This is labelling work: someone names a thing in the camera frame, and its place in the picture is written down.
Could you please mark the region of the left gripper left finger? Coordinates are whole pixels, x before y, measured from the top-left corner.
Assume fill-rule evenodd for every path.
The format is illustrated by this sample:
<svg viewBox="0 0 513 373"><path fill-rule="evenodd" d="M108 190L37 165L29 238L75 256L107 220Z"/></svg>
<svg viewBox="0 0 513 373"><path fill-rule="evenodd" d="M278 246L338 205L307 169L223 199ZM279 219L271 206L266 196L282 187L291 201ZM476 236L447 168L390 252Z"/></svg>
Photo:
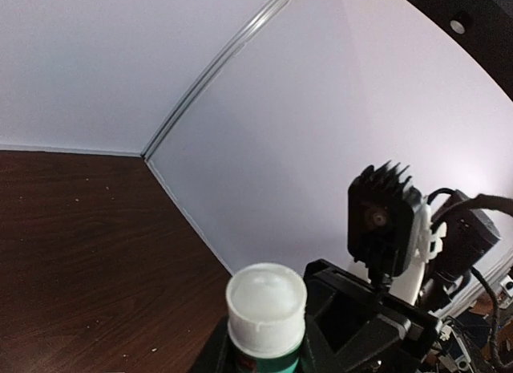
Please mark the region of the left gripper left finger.
<svg viewBox="0 0 513 373"><path fill-rule="evenodd" d="M193 373L225 373L231 371L231 341L228 321L220 320L192 364Z"/></svg>

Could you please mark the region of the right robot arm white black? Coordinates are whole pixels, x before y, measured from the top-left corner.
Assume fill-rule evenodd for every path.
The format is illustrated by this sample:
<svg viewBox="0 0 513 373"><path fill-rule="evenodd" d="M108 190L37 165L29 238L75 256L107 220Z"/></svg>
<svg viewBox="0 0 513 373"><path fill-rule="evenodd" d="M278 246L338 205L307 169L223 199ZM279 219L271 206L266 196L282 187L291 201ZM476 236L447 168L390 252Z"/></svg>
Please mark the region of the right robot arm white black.
<svg viewBox="0 0 513 373"><path fill-rule="evenodd" d="M305 267L308 291L303 372L415 372L438 341L434 311L444 288L477 274L499 241L490 210L511 214L510 199L450 193L434 218L418 192L349 189L349 251L369 281L319 259Z"/></svg>

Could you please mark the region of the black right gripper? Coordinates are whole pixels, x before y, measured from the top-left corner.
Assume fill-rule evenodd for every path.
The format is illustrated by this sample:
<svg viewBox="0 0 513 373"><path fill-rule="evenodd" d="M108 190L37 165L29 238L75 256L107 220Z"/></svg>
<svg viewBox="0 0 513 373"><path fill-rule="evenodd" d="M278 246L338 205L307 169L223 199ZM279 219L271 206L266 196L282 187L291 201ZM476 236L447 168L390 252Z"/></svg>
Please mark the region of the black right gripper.
<svg viewBox="0 0 513 373"><path fill-rule="evenodd" d="M441 321L319 259L305 267L310 315L337 361L336 372L416 372Z"/></svg>

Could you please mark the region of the small green glue stick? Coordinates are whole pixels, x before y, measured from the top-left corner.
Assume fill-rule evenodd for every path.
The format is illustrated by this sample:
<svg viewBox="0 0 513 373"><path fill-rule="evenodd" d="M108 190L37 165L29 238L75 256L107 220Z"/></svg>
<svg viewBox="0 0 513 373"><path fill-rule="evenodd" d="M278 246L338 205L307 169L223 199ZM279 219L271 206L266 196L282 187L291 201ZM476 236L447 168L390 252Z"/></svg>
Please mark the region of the small green glue stick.
<svg viewBox="0 0 513 373"><path fill-rule="evenodd" d="M228 336L238 372L296 372L305 336L307 289L287 266L257 263L225 289Z"/></svg>

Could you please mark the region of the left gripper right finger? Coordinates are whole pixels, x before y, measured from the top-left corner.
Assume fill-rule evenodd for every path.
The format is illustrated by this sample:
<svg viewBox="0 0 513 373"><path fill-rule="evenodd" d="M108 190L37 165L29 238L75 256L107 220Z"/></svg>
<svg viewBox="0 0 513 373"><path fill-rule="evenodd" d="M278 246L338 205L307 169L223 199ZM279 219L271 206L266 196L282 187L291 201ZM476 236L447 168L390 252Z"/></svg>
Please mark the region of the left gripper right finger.
<svg viewBox="0 0 513 373"><path fill-rule="evenodd" d="M337 361L312 316L305 317L305 336L301 344L300 372L337 371Z"/></svg>

